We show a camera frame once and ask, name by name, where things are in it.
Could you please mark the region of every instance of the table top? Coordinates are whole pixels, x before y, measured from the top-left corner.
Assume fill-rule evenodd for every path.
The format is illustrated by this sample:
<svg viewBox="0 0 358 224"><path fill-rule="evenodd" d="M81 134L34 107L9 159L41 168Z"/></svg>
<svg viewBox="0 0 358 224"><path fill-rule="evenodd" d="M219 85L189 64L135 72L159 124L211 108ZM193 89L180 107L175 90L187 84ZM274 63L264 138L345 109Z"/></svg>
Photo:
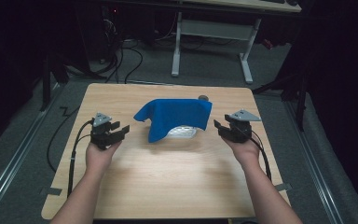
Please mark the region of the table top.
<svg viewBox="0 0 358 224"><path fill-rule="evenodd" d="M285 3L273 3L261 0L183 0L184 2L221 5L226 7L247 7L262 10L272 10L280 12L300 12L299 5L292 7Z"/></svg>
<svg viewBox="0 0 358 224"><path fill-rule="evenodd" d="M148 143L150 119L133 116L154 99L197 99L213 103L206 131L190 139L164 138ZM245 109L259 116L254 96L246 88L158 85L91 84L84 96L52 188L61 195L48 195L42 217L51 219L66 200L71 151L80 127L97 112L131 126L103 178L95 218L213 218L254 217L255 212L243 170L232 150L218 136L216 119L227 126L225 114ZM262 121L251 122L266 150L272 182L282 183ZM81 135L90 133L87 126ZM77 145L74 186L85 171L89 138ZM289 202L285 191L283 198Z"/></svg>

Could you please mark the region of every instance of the human hand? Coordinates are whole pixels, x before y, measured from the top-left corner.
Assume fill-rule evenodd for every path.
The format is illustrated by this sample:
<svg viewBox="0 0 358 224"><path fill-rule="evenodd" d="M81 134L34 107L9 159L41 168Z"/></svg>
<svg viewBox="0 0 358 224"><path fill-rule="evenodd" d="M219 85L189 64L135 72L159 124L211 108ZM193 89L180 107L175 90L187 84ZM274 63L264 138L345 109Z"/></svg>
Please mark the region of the human hand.
<svg viewBox="0 0 358 224"><path fill-rule="evenodd" d="M255 138L255 135L252 135L252 138L258 143L258 139ZM225 141L229 147L231 147L235 159L240 163L242 167L244 167L245 164L250 163L251 161L255 161L258 163L258 156L260 154L260 149L258 146L252 141L248 140L244 143L234 143L226 138L223 138L223 141Z"/></svg>
<svg viewBox="0 0 358 224"><path fill-rule="evenodd" d="M113 144L106 150L99 149L95 144L89 143L86 150L86 173L102 177L110 163L121 141Z"/></svg>

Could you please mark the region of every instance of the blue cloth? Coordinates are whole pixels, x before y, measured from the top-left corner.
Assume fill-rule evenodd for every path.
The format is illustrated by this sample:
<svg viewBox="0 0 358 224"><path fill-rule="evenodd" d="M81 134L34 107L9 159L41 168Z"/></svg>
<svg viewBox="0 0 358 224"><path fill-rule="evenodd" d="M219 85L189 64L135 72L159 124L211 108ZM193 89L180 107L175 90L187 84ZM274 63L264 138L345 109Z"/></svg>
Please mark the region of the blue cloth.
<svg viewBox="0 0 358 224"><path fill-rule="evenodd" d="M205 131L212 103L197 99L156 99L144 105L133 117L138 121L150 119L148 141L157 142L175 127L186 125Z"/></svg>

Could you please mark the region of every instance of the forearm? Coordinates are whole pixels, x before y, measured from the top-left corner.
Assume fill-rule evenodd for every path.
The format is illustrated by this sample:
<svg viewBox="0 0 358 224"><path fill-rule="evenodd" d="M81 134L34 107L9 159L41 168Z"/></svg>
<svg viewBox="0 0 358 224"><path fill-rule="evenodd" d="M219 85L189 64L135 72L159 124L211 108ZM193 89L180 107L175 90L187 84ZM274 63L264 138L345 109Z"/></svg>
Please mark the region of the forearm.
<svg viewBox="0 0 358 224"><path fill-rule="evenodd" d="M101 179L86 172L51 223L92 223Z"/></svg>
<svg viewBox="0 0 358 224"><path fill-rule="evenodd" d="M248 160L242 169L260 223L301 223L297 214L264 174L258 160Z"/></svg>

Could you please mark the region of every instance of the person's left hand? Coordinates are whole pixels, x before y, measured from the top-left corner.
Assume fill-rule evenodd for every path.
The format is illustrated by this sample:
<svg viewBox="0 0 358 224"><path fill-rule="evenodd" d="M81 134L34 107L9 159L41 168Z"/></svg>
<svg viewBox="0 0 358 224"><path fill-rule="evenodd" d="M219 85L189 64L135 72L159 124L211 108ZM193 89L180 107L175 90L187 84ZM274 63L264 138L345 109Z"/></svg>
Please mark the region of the person's left hand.
<svg viewBox="0 0 358 224"><path fill-rule="evenodd" d="M95 144L89 143L86 150L86 172L102 177L110 163L121 141L113 144L106 150L99 149Z"/></svg>

